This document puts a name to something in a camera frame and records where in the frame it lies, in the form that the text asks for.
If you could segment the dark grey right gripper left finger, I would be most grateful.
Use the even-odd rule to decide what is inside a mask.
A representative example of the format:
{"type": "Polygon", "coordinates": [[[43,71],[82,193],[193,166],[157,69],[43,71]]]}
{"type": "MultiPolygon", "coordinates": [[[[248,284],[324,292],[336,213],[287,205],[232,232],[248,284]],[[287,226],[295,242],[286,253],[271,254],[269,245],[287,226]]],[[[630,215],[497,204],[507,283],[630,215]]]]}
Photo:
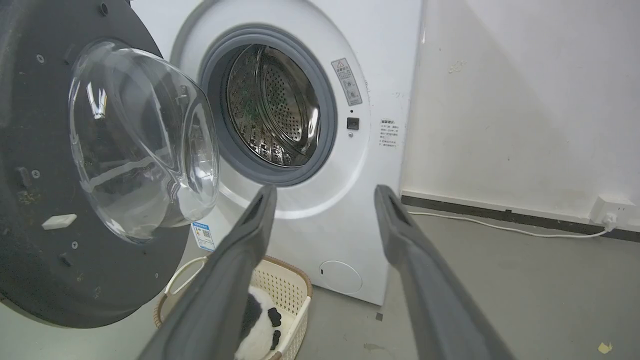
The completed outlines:
{"type": "Polygon", "coordinates": [[[137,360],[234,360],[254,269],[265,257],[277,188],[261,187],[137,360]]]}

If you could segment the blue energy label sticker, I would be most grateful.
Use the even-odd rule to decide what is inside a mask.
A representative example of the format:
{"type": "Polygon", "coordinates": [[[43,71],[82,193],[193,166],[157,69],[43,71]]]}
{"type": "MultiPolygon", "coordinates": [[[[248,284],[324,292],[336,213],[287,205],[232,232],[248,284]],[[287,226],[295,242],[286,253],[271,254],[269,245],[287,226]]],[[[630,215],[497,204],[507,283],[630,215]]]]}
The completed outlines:
{"type": "Polygon", "coordinates": [[[217,246],[211,236],[210,227],[206,224],[193,222],[190,224],[197,246],[208,252],[213,252],[217,246]]]}

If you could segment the black and white plush toy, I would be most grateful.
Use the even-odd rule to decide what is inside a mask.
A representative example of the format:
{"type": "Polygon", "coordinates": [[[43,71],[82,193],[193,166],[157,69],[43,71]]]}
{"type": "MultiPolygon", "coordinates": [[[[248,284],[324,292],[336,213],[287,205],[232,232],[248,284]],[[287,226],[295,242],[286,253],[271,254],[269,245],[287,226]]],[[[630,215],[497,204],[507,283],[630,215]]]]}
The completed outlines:
{"type": "Polygon", "coordinates": [[[234,360],[263,360],[281,339],[282,315],[265,290],[250,285],[234,360]]]}

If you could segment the white front-load washing machine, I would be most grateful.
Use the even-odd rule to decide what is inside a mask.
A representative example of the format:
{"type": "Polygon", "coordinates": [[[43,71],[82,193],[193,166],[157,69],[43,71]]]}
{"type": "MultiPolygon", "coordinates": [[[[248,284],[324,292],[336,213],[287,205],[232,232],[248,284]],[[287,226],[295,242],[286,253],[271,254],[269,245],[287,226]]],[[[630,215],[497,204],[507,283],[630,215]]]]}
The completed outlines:
{"type": "Polygon", "coordinates": [[[195,223],[215,250],[273,185],[267,254],[381,306],[389,264],[374,193],[400,193],[426,0],[130,1],[214,114],[219,195],[195,223]]]}

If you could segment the white wall socket with plug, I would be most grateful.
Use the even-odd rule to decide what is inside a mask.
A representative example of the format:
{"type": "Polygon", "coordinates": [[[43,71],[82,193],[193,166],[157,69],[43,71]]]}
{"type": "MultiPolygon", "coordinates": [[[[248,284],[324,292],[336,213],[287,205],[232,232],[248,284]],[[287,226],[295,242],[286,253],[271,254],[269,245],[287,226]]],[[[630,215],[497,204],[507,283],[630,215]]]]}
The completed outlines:
{"type": "Polygon", "coordinates": [[[589,219],[591,223],[612,231],[627,227],[637,211],[638,206],[628,198],[601,194],[589,212],[589,219]]]}

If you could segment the cream plastic laundry basket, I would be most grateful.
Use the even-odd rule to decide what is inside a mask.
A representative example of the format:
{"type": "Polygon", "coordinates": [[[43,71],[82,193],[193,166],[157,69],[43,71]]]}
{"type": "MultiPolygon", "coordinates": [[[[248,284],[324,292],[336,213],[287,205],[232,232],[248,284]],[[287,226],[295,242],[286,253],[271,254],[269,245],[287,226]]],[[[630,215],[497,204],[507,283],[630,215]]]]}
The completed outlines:
{"type": "Polygon", "coordinates": [[[313,285],[301,269],[265,256],[253,270],[250,286],[265,290],[282,315],[278,346],[263,360],[297,360],[307,332],[313,285]]]}

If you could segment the round dark washing machine door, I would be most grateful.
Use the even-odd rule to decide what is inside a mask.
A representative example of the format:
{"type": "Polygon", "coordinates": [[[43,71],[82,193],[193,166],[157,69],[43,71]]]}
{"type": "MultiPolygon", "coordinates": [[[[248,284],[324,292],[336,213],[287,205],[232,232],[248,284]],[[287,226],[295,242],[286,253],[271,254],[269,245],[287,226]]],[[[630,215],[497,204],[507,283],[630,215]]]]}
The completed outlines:
{"type": "Polygon", "coordinates": [[[160,294],[218,195],[202,89],[130,0],[0,0],[0,297],[58,328],[160,294]]]}

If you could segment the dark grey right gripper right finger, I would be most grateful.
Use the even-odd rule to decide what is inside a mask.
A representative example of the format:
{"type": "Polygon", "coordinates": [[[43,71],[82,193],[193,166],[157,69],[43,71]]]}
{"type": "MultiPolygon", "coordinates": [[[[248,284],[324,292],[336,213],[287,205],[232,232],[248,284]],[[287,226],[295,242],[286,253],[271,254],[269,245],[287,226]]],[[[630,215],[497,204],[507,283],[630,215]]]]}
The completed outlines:
{"type": "Polygon", "coordinates": [[[400,274],[419,360],[515,360],[389,186],[375,187],[374,206],[385,257],[400,274]]]}

